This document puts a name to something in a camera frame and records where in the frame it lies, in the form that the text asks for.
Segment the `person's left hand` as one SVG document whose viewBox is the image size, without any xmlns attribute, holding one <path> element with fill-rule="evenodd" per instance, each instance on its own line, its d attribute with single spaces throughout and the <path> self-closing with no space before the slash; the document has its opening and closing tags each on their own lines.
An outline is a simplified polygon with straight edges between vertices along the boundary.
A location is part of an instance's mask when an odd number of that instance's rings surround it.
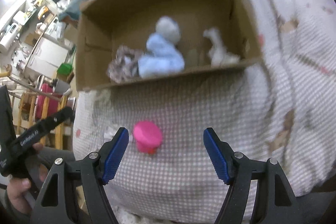
<svg viewBox="0 0 336 224">
<path fill-rule="evenodd" d="M 43 149 L 43 145 L 41 143 L 36 143 L 33 147 L 37 152 L 40 152 Z M 48 172 L 48 169 L 43 164 L 40 164 L 39 179 L 42 182 L 46 179 Z M 28 178 L 13 177 L 10 179 L 7 186 L 7 196 L 10 203 L 17 211 L 26 215 L 30 214 L 32 211 L 30 204 L 25 198 L 25 194 L 30 188 L 31 182 Z"/>
</svg>

